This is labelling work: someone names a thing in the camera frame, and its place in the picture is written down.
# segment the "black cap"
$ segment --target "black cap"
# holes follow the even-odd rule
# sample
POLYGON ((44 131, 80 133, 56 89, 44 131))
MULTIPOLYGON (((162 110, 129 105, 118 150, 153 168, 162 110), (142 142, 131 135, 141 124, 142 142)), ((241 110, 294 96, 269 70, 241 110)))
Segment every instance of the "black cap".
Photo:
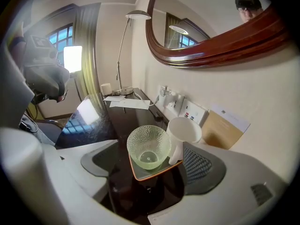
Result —
POLYGON ((258 10, 262 8, 259 0, 235 0, 236 8, 247 8, 250 10, 258 10))

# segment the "dark wooden desk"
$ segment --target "dark wooden desk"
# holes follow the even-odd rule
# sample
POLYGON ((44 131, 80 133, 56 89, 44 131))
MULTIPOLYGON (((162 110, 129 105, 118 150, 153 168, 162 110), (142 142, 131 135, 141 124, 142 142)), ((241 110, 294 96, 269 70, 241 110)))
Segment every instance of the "dark wooden desk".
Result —
MULTIPOLYGON (((148 99, 135 89, 143 99, 148 99)), ((109 107, 100 94, 87 96, 70 117, 56 148, 71 148, 105 140, 119 140, 119 159, 108 178, 113 210, 130 221, 150 224, 149 214, 178 203, 184 194, 180 164, 155 178, 139 182, 132 173, 127 138, 137 127, 155 125, 166 130, 168 120, 155 107, 149 110, 109 107)))

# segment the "lamp base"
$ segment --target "lamp base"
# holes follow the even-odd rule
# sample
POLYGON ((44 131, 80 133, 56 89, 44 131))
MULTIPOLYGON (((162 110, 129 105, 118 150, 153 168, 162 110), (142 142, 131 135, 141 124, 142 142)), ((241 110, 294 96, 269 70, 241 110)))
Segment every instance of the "lamp base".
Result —
POLYGON ((112 94, 114 94, 114 95, 124 95, 125 96, 125 95, 129 95, 129 94, 133 93, 133 91, 134 91, 134 88, 125 87, 125 88, 122 88, 119 91, 112 91, 112 94))

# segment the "green glass bowl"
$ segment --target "green glass bowl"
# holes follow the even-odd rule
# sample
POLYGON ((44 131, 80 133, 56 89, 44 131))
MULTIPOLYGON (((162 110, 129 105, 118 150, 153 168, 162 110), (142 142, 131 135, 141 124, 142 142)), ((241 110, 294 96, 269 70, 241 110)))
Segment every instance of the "green glass bowl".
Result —
POLYGON ((151 170, 160 166, 169 155, 170 137, 160 127, 141 126, 129 135, 127 150, 136 164, 143 169, 151 170))

